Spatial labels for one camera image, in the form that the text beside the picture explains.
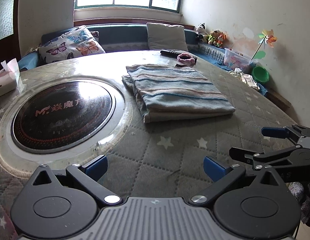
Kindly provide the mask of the black remote control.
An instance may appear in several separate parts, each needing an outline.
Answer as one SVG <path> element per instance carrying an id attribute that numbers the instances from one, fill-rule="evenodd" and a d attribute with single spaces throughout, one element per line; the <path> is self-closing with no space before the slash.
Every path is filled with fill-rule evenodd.
<path id="1" fill-rule="evenodd" d="M 177 56 L 179 54 L 181 54 L 183 52 L 180 52 L 180 51 L 177 51 L 177 50 L 161 50 L 160 51 L 160 54 L 163 55 L 163 56 L 167 56 L 167 57 L 171 57 L 171 58 L 174 58 L 176 59 Z"/>

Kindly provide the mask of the colourful paper pinwheel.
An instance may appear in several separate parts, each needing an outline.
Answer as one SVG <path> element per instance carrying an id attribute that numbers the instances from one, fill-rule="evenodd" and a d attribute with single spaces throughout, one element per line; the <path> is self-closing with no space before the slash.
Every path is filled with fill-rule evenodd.
<path id="1" fill-rule="evenodd" d="M 266 56 L 266 47 L 269 46 L 271 48 L 274 47 L 274 43 L 277 42 L 277 37 L 275 37 L 275 33 L 273 29 L 271 30 L 263 30 L 262 33 L 259 34 L 260 41 L 258 43 L 258 48 L 254 52 L 251 60 L 259 60 L 263 59 Z"/>

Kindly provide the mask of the quilted grey table cover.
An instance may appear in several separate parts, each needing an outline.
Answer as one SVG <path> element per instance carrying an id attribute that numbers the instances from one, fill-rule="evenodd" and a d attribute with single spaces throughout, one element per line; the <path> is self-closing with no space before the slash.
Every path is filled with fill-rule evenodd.
<path id="1" fill-rule="evenodd" d="M 235 107 L 229 115 L 145 124 L 133 92 L 123 83 L 127 66 L 182 67 L 158 51 L 126 51 L 46 64 L 20 74 L 14 92 L 0 97 L 0 239 L 293 239 L 301 209 L 277 168 L 231 159 L 232 147 L 273 152 L 295 145 L 262 135 L 263 127 L 291 126 L 280 108 L 236 77 L 204 61 L 191 67 L 209 79 Z M 16 146 L 11 124 L 34 94 L 73 80 L 102 81 L 116 99 L 109 122 L 81 144 L 57 153 L 33 154 Z M 69 165 L 99 155 L 108 170 L 98 183 L 123 203 L 98 206 L 71 185 Z M 213 181 L 206 156 L 246 169 L 212 206 L 189 199 Z"/>

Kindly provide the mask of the clear plastic storage box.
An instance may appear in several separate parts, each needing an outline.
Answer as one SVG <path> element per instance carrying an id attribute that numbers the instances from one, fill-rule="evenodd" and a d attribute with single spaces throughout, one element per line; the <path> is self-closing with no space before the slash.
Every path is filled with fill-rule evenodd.
<path id="1" fill-rule="evenodd" d="M 233 49 L 225 49 L 223 63 L 232 70 L 240 68 L 244 73 L 249 73 L 251 69 L 250 58 Z"/>

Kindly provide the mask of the pink hair scrunchie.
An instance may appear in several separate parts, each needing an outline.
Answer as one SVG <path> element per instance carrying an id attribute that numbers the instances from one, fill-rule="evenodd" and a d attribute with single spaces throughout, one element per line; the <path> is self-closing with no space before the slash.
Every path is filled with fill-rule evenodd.
<path id="1" fill-rule="evenodd" d="M 181 53 L 177 56 L 177 62 L 181 66 L 193 67 L 196 64 L 197 59 L 189 53 Z"/>

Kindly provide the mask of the green plastic bowl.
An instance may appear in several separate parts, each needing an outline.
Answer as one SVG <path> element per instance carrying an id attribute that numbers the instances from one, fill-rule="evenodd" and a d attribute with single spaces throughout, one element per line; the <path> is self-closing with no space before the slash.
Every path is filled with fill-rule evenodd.
<path id="1" fill-rule="evenodd" d="M 255 66 L 251 73 L 253 79 L 258 83 L 267 83 L 269 81 L 269 73 L 262 66 Z"/>

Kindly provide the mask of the white tissue box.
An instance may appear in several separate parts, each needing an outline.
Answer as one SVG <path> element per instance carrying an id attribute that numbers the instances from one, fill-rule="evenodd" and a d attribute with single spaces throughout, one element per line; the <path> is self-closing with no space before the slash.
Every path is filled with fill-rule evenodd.
<path id="1" fill-rule="evenodd" d="M 0 96 L 7 94 L 18 86 L 20 78 L 20 70 L 16 59 L 1 62 L 2 69 L 0 70 Z"/>

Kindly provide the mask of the black white plush toy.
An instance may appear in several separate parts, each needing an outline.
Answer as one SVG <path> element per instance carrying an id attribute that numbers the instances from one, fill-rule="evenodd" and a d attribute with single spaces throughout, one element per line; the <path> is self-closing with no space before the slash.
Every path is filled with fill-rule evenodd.
<path id="1" fill-rule="evenodd" d="M 199 41 L 203 41 L 204 36 L 206 35 L 205 23 L 200 23 L 196 28 L 196 37 Z"/>

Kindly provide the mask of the orange plush toy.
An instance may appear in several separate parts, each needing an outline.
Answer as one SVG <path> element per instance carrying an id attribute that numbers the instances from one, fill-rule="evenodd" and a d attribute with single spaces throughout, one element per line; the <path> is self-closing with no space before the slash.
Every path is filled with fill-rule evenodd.
<path id="1" fill-rule="evenodd" d="M 217 38 L 216 47 L 221 48 L 225 39 L 226 39 L 226 34 L 221 33 Z"/>

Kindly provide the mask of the beige cushion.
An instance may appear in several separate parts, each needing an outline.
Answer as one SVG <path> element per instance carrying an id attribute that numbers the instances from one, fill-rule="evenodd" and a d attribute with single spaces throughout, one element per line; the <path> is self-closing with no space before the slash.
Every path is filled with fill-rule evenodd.
<path id="1" fill-rule="evenodd" d="M 185 29 L 182 25 L 147 23 L 146 27 L 150 50 L 188 51 Z"/>

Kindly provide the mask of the dark door with glass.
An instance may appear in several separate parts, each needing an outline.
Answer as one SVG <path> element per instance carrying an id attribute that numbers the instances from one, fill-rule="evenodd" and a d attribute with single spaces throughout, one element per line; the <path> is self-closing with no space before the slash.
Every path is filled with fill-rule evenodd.
<path id="1" fill-rule="evenodd" d="M 0 0 L 0 62 L 20 59 L 18 0 Z"/>

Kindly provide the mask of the striped blue beige sweater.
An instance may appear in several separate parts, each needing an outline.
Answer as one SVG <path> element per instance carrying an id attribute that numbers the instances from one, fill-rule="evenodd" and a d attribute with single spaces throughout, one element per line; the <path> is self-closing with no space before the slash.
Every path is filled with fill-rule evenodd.
<path id="1" fill-rule="evenodd" d="M 191 67 L 166 64 L 127 66 L 123 83 L 133 92 L 145 124 L 229 115 L 235 107 Z"/>

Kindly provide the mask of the butterfly print pillow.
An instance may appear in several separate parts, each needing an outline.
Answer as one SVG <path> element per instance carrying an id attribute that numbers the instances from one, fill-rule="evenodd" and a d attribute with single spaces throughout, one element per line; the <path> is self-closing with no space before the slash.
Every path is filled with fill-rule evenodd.
<path id="1" fill-rule="evenodd" d="M 39 55 L 45 64 L 77 57 L 105 54 L 105 50 L 84 25 L 72 29 L 43 44 Z"/>

